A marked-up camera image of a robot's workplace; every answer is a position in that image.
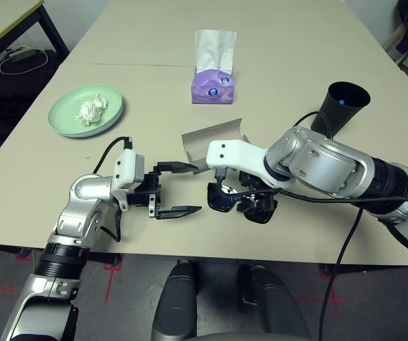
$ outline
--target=wall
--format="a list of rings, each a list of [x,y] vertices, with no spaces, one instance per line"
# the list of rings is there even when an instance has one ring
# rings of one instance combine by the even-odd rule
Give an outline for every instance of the wall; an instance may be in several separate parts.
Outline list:
[[[73,49],[109,2],[110,0],[45,0],[45,7],[63,40],[69,49]],[[346,2],[380,44],[384,43],[400,24],[395,9],[397,0],[346,0]],[[50,48],[49,40],[38,24],[28,30],[14,45]],[[395,47],[388,53],[392,58],[399,55]],[[408,58],[404,64],[408,67]]]
[[[44,6],[70,50],[97,20],[110,0],[45,0]],[[13,46],[52,48],[40,25],[27,30]]]
[[[380,44],[383,44],[401,23],[397,2],[398,0],[346,0],[354,14]],[[387,51],[392,59],[399,56],[396,45]],[[408,67],[408,58],[404,64]]]

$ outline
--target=white tissue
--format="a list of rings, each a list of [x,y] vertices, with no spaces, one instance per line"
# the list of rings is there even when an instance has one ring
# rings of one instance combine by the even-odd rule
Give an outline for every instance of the white tissue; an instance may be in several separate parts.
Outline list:
[[[221,30],[196,31],[196,73],[216,69],[232,75],[237,32]]]
[[[91,123],[98,122],[103,111],[107,108],[107,100],[96,94],[92,101],[85,101],[81,105],[76,121],[88,126]]]

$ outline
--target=purple tissue box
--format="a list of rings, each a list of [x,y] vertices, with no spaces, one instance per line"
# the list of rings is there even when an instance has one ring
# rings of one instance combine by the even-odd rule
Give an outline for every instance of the purple tissue box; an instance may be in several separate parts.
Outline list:
[[[204,104],[232,104],[234,82],[232,76],[220,70],[195,72],[191,84],[191,102]]]

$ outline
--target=black cable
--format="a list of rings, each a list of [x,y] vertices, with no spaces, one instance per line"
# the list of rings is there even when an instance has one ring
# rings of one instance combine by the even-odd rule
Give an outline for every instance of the black cable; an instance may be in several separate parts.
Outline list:
[[[115,144],[119,141],[123,141],[124,142],[124,148],[127,149],[132,149],[132,144],[131,144],[131,137],[126,137],[126,136],[120,136],[118,138],[116,138],[115,140],[113,140],[113,142],[111,142],[108,147],[106,147],[106,149],[104,150],[104,153],[102,155],[102,157],[100,158],[100,161],[98,161],[98,164],[95,166],[95,169],[93,170],[94,174],[97,174],[98,170],[100,169],[101,165],[103,164],[107,154],[109,153],[109,151],[112,149],[112,147],[115,146]]]
[[[100,160],[98,161],[98,164],[95,166],[95,169],[93,170],[93,173],[96,174],[98,172],[98,170],[100,169],[101,165],[103,164],[107,154],[109,153],[109,151],[112,149],[112,147],[114,147],[116,145],[117,142],[119,141],[123,141],[124,142],[124,149],[133,149],[133,143],[131,141],[131,137],[127,137],[127,136],[120,136],[118,138],[116,138],[115,140],[113,140],[113,142],[111,142],[108,147],[106,147],[106,149],[104,150],[104,153],[102,155],[102,157],[100,158]],[[107,229],[104,226],[101,226],[100,229],[103,232],[106,232],[111,238],[113,238],[113,240],[115,240],[116,242],[120,242],[121,239],[121,232],[120,232],[120,220],[122,218],[122,210],[120,210],[120,206],[117,203],[117,210],[114,213],[114,221],[115,221],[115,225],[116,225],[116,234],[112,233],[111,230]]]
[[[316,112],[311,112],[305,116],[302,116],[301,119],[299,119],[295,125],[293,126],[298,126],[304,119],[313,116],[313,115],[318,115],[319,117],[321,117],[324,120],[324,124],[326,125],[326,137],[330,140],[333,140],[333,135],[332,135],[332,125],[331,122],[329,121],[329,118],[327,117],[327,115],[324,112],[320,112],[319,110]]]
[[[248,190],[246,192],[240,193],[230,193],[226,194],[228,197],[235,197],[235,198],[242,198],[249,195],[255,194],[267,194],[273,193],[277,194],[280,193],[287,197],[293,197],[294,199],[303,200],[306,202],[314,202],[318,204],[362,204],[362,203],[369,203],[369,202],[399,202],[399,201],[408,201],[408,197],[405,196],[392,196],[392,197],[364,197],[364,198],[339,198],[339,199],[321,199],[318,197],[307,197],[305,195],[300,195],[296,193],[289,192],[282,188],[267,188],[265,190]]]
[[[120,242],[120,239],[121,239],[121,232],[120,232],[120,220],[121,220],[121,218],[122,218],[122,210],[120,210],[120,207],[117,207],[117,210],[114,213],[114,221],[115,221],[115,225],[116,225],[116,234],[112,233],[111,230],[107,229],[104,226],[100,227],[100,229],[103,232],[106,232],[116,242]]]
[[[332,269],[331,277],[329,278],[329,282],[327,283],[326,294],[324,296],[323,306],[321,307],[321,314],[319,315],[319,336],[318,336],[319,341],[323,341],[324,317],[326,315],[327,303],[329,301],[329,296],[331,294],[332,285],[333,285],[333,282],[335,281],[335,276],[337,274],[338,267],[340,266],[341,259],[343,258],[346,248],[348,247],[349,241],[353,237],[355,229],[359,225],[359,221],[360,221],[360,218],[362,217],[362,213],[363,213],[363,208],[360,208],[358,215],[354,220],[353,227],[351,227],[351,230],[349,231],[348,236],[346,237],[346,240],[343,243],[343,246],[341,247],[340,254],[338,255],[338,258],[337,258],[337,262],[335,263],[335,266]]]

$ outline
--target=sunglasses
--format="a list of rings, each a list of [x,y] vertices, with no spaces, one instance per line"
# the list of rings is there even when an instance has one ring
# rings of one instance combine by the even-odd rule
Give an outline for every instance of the sunglasses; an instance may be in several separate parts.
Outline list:
[[[259,224],[267,223],[278,202],[272,193],[236,195],[237,192],[230,187],[208,183],[207,203],[210,208],[219,212],[229,212],[237,202],[237,211],[242,212],[248,220]]]

